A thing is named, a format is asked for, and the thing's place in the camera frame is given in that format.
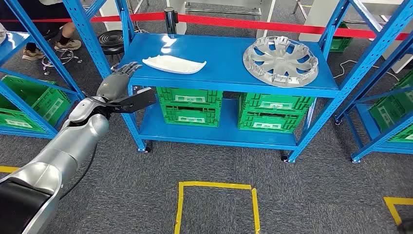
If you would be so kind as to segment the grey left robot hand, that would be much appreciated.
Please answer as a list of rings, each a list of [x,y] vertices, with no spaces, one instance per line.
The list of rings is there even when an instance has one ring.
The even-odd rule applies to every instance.
[[[141,66],[142,65],[137,62],[130,62],[117,68],[109,76],[104,78],[96,95],[109,101],[121,98],[126,91],[130,78]]]

